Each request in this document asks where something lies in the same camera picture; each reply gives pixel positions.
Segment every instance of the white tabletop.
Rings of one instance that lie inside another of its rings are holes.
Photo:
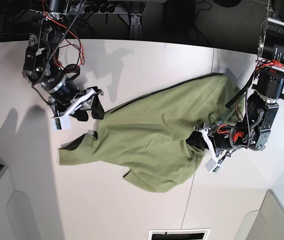
[[[82,43],[86,63],[76,81],[102,89],[106,111],[216,71],[229,69],[240,85],[255,64],[251,54],[199,46],[88,39]],[[259,209],[283,163],[276,137],[284,137],[284,110],[264,152],[237,152],[218,176],[206,171],[206,157],[193,187],[189,179],[168,193],[150,193],[123,180],[125,167],[104,162],[59,166],[61,144],[93,130],[96,122],[73,119],[71,130],[52,131],[50,108],[21,75],[26,46],[0,43],[0,159],[10,168],[14,188],[30,197],[43,240],[105,240],[115,235],[145,240],[149,229],[181,227],[212,228],[210,240],[228,240],[234,239],[245,214]],[[76,62],[76,50],[62,48],[60,60],[64,65]],[[267,158],[277,163],[269,167]]]

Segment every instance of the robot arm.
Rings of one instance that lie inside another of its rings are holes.
[[[200,127],[195,127],[187,139],[191,146],[210,150],[212,158],[206,168],[211,173],[217,174],[223,168],[222,162],[234,151],[241,148],[254,151],[265,149],[279,109],[277,101],[284,99],[284,19],[279,17],[283,16],[281,12],[284,8],[278,7],[280,2],[284,4],[284,0],[272,2],[275,4],[273,16],[277,18],[267,18],[266,29],[260,40],[256,69],[244,88],[226,104],[230,108],[245,94],[244,117],[239,116],[236,107],[239,121],[235,125],[222,122],[203,123]],[[249,88],[254,90],[250,96]]]
[[[74,20],[63,33],[61,30],[64,29],[55,22],[62,24],[60,16],[68,12],[68,6],[65,0],[32,0],[31,8],[44,15],[39,15],[40,18],[34,23],[35,31],[29,36],[23,67],[24,78],[28,79],[32,88],[51,107],[58,130],[69,128],[69,116],[87,121],[87,110],[92,110],[94,119],[104,118],[104,109],[98,98],[98,95],[103,95],[103,91],[97,87],[79,89],[74,82],[80,75],[80,56],[77,64],[66,67],[62,67],[58,61],[59,46],[82,10],[82,2],[78,5]],[[48,100],[36,89],[38,85],[50,95]]]

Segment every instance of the green cloth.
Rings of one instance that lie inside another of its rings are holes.
[[[203,150],[186,139],[194,126],[236,123],[225,104],[238,92],[226,76],[192,80],[109,111],[74,150],[60,149],[61,165],[104,161],[126,166],[124,179],[150,192],[167,192],[190,178]]]

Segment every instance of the floor vent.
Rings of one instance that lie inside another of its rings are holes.
[[[208,240],[210,228],[187,230],[150,230],[148,240]]]

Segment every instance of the orange object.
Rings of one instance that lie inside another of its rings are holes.
[[[218,133],[218,134],[227,134],[228,131],[220,131],[220,129],[221,129],[222,127],[225,127],[225,126],[227,126],[227,124],[221,125],[221,126],[217,129],[217,133]]]
[[[239,137],[241,137],[241,138],[244,137],[244,132],[243,131],[238,131],[237,133],[235,133],[235,135],[233,136],[233,141],[237,142]]]
[[[284,64],[282,64],[280,61],[274,59],[273,62],[275,63],[276,66],[284,68]]]

